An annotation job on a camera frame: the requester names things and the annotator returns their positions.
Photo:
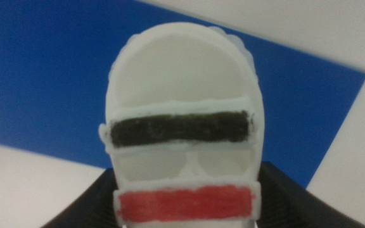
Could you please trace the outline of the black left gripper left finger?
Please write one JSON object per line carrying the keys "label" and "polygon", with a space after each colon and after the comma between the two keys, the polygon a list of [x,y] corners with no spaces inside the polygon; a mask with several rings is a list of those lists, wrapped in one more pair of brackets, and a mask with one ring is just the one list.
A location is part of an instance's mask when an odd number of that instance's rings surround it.
{"label": "black left gripper left finger", "polygon": [[117,189],[111,168],[106,169],[74,202],[44,228],[116,228],[113,192]]}

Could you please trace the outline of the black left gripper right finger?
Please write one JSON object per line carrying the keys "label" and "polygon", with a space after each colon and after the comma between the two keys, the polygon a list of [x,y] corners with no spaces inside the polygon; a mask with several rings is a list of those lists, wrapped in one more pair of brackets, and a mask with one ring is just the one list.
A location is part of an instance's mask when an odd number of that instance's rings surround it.
{"label": "black left gripper right finger", "polygon": [[259,182],[260,228],[365,228],[299,186],[271,162],[262,162]]}

